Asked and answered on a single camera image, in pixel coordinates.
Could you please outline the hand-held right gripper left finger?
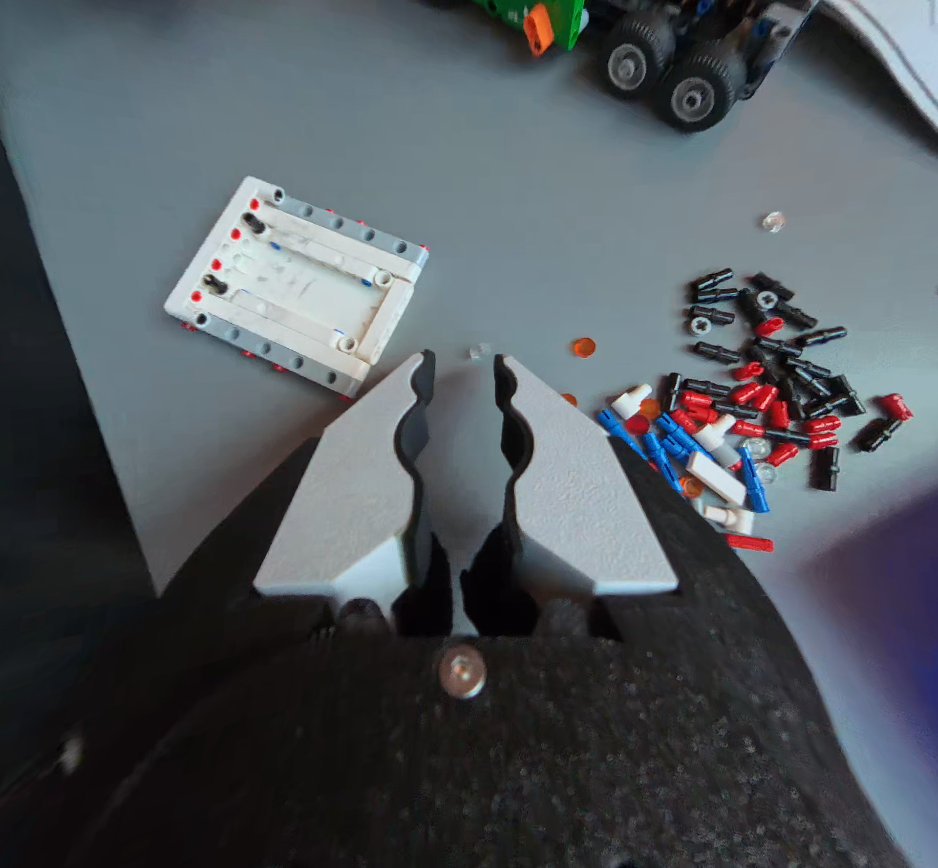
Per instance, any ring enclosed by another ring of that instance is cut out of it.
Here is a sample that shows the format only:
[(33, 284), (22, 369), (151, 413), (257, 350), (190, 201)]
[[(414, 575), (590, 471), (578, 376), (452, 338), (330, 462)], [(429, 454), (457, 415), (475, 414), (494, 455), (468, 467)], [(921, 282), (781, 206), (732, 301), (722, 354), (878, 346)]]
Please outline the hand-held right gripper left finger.
[(436, 358), (407, 358), (323, 431), (253, 580), (264, 596), (373, 602), (395, 632), (446, 636), (448, 558), (416, 461), (428, 443)]

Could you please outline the pile of lego pins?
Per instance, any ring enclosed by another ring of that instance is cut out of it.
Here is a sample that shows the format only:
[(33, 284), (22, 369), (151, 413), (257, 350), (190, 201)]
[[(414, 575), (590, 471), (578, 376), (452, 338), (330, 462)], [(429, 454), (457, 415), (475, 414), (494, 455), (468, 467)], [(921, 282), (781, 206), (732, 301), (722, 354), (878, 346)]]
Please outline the pile of lego pins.
[(672, 371), (658, 386), (624, 391), (596, 418), (731, 548), (771, 554), (756, 522), (770, 512), (767, 488), (783, 465), (806, 458), (808, 486), (833, 494), (842, 454), (879, 451), (914, 412), (895, 392), (866, 403), (845, 374), (814, 361), (811, 350), (843, 340), (845, 326), (820, 326), (764, 273), (734, 281), (725, 267), (685, 288), (688, 351), (719, 365), (720, 380)]

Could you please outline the person's dark pants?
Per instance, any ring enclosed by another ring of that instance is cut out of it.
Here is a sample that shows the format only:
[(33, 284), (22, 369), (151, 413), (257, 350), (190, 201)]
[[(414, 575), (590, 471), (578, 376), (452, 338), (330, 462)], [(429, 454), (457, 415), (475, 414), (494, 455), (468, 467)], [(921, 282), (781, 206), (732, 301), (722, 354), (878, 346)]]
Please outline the person's dark pants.
[(2, 866), (21, 866), (85, 681), (154, 589), (5, 148), (1, 510)]

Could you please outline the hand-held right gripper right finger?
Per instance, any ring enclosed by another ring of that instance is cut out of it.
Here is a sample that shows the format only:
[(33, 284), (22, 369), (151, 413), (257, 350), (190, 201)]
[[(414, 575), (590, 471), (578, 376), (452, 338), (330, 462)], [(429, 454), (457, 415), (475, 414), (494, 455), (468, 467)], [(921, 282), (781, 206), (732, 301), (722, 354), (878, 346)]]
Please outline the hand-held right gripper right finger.
[(495, 401), (510, 467), (499, 523), (461, 573), (463, 608), (483, 636), (526, 636), (549, 604), (589, 613), (601, 599), (679, 589), (629, 479), (643, 460), (522, 366), (497, 355)]

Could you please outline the white lego panel assembly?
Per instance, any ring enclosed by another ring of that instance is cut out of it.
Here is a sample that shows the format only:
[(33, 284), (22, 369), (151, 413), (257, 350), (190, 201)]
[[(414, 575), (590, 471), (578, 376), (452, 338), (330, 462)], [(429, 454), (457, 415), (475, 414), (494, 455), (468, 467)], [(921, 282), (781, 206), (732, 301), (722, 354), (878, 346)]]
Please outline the white lego panel assembly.
[(353, 400), (378, 363), (428, 249), (245, 177), (164, 310)]

